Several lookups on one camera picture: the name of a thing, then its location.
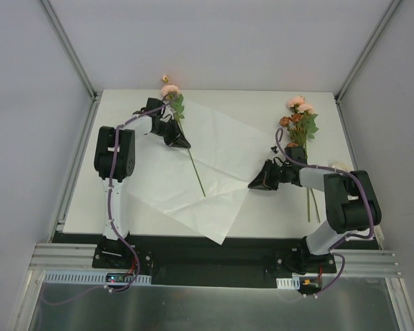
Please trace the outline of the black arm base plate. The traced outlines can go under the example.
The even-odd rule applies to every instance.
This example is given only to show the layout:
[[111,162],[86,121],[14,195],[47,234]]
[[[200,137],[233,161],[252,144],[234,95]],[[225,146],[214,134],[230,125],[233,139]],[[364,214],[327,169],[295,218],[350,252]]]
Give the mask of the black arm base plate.
[[201,237],[128,236],[110,241],[97,234],[57,233],[54,243],[90,245],[93,270],[107,270],[109,284],[133,276],[153,285],[218,288],[276,288],[282,279],[309,275],[321,288],[324,277],[347,272],[377,252],[375,241],[344,243],[321,257],[304,252],[300,239],[231,238],[223,245]]

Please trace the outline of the orange brown flower bunch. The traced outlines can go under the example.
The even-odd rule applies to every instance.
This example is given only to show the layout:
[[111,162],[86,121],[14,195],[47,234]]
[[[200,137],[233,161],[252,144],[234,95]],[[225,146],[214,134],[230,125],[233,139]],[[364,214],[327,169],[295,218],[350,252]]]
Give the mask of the orange brown flower bunch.
[[[290,143],[287,144],[288,147],[303,147],[305,154],[307,154],[307,141],[314,139],[315,133],[319,130],[315,123],[316,117],[316,114],[304,111],[294,113],[289,117],[282,117],[279,120],[280,126],[286,128],[290,136]],[[317,222],[321,223],[317,199],[311,188],[306,189],[306,201],[308,222],[311,222],[311,204],[313,203]]]

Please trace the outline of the translucent white wrapping paper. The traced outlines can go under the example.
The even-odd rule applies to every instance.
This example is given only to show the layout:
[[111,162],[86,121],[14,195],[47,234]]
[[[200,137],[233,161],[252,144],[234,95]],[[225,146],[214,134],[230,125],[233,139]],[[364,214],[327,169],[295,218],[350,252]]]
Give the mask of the translucent white wrapping paper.
[[136,144],[130,195],[221,244],[268,157],[272,139],[257,128],[185,101],[189,150],[148,134]]

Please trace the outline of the aluminium front rail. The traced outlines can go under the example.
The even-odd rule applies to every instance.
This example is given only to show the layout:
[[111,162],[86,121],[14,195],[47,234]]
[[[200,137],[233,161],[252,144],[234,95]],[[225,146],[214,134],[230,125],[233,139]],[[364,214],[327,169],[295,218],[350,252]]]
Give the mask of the aluminium front rail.
[[[31,270],[125,270],[128,268],[93,268],[95,245],[39,243],[34,249]],[[269,272],[286,273],[282,259],[296,248],[274,243],[233,242],[230,247],[139,244],[132,252],[139,258],[141,273],[150,274],[166,265],[251,266],[261,265]],[[401,278],[403,276],[394,252],[386,250],[336,250],[320,268],[326,274],[341,271],[347,277]]]

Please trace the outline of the cream printed ribbon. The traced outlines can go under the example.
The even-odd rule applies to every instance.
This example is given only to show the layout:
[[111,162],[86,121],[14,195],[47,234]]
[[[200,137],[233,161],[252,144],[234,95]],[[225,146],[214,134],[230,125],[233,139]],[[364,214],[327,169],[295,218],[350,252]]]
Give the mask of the cream printed ribbon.
[[[354,172],[355,169],[348,164],[343,162],[332,162],[329,164],[330,167],[340,170],[342,172]],[[379,249],[384,247],[384,234],[379,224],[371,225],[369,219],[367,219],[367,227],[365,230],[353,230],[351,236],[348,235],[348,240],[364,239],[364,240],[375,240],[378,244]]]

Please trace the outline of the aluminium frame post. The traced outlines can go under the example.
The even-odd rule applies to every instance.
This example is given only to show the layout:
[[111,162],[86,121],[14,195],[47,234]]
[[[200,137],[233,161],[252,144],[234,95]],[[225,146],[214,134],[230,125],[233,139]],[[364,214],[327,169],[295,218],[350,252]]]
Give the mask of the aluminium frame post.
[[336,104],[340,104],[348,89],[352,85],[354,79],[359,74],[360,70],[363,68],[364,64],[366,63],[367,59],[370,57],[372,52],[374,51],[376,45],[378,44],[381,36],[384,34],[384,31],[387,29],[391,19],[395,16],[397,10],[401,7],[404,3],[403,0],[392,0],[389,1],[388,5],[386,6],[385,11],[379,18],[379,21],[375,25],[372,33],[370,34],[369,38],[367,39],[362,51],[357,56],[352,68],[350,69],[348,75],[346,76],[343,84],[341,85],[338,92],[335,94],[335,102]]
[[92,101],[97,100],[99,93],[91,83],[90,78],[87,75],[82,62],[80,61],[80,58],[78,57],[52,2],[49,0],[39,0],[38,3],[41,6],[43,13],[45,14],[61,48],[66,55],[66,58],[69,60],[72,69],[75,71],[75,74],[80,80],[87,95]]

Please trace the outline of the right aluminium frame post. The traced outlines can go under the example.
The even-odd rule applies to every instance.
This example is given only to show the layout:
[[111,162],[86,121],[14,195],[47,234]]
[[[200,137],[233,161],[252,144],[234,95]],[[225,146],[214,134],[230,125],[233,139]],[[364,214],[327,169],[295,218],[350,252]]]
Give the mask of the right aluminium frame post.
[[335,102],[336,104],[340,104],[348,89],[352,85],[354,79],[359,74],[360,70],[363,68],[364,64],[366,63],[367,59],[370,57],[372,52],[374,51],[376,45],[378,44],[381,36],[384,34],[384,31],[387,29],[391,19],[395,16],[397,10],[401,7],[404,3],[403,0],[392,0],[389,1],[388,5],[386,6],[385,11],[379,18],[379,21],[375,25],[372,33],[370,34],[369,38],[367,39],[362,51],[357,56],[352,68],[350,69],[348,75],[346,76],[343,84],[341,85],[338,92],[335,94]]

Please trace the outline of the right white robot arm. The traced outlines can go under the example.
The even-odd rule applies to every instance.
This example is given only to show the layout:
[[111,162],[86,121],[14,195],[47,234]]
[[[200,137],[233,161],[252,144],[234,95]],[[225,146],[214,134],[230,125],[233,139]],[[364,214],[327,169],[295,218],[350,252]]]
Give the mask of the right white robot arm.
[[275,191],[281,183],[290,183],[324,193],[325,222],[282,259],[287,270],[306,274],[327,261],[331,251],[348,239],[371,238],[382,211],[367,172],[308,165],[303,147],[287,147],[282,153],[283,161],[279,157],[265,161],[248,188]]

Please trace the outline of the left aluminium frame post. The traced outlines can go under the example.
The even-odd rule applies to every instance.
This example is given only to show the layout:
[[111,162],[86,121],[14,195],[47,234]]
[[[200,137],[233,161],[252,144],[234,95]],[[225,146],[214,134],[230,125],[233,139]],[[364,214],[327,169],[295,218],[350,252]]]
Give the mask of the left aluminium frame post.
[[66,55],[66,58],[69,60],[72,69],[75,71],[75,74],[80,80],[87,95],[92,101],[97,100],[99,93],[91,83],[90,78],[87,75],[82,62],[80,61],[80,58],[78,57],[52,2],[49,0],[39,0],[38,3],[41,6],[43,13],[45,14],[61,48]]

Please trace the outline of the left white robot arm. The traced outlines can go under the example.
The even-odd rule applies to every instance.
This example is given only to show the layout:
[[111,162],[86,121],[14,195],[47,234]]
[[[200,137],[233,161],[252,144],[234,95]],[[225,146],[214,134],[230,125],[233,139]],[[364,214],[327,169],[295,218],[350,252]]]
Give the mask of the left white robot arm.
[[94,169],[103,183],[106,220],[92,260],[93,268],[135,268],[138,260],[128,247],[127,182],[135,169],[135,142],[149,133],[162,137],[168,147],[190,149],[183,134],[184,97],[176,92],[163,99],[149,98],[146,106],[116,127],[98,131]]

